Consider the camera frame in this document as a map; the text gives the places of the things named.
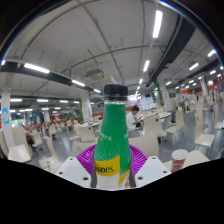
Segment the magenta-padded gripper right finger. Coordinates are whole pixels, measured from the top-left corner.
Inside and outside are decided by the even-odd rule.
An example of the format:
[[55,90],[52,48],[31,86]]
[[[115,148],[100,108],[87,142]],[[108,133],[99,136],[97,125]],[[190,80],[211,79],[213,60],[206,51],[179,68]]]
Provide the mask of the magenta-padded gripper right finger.
[[132,154],[129,183],[131,188],[140,188],[157,181],[171,172],[157,156],[147,156],[135,146],[130,146]]

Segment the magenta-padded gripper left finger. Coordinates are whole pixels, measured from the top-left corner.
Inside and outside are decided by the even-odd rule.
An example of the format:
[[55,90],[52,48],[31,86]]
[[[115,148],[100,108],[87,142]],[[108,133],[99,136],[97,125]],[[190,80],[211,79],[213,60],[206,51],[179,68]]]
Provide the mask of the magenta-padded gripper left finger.
[[76,157],[68,157],[56,175],[84,188],[95,188],[97,177],[93,154],[96,146],[92,145]]

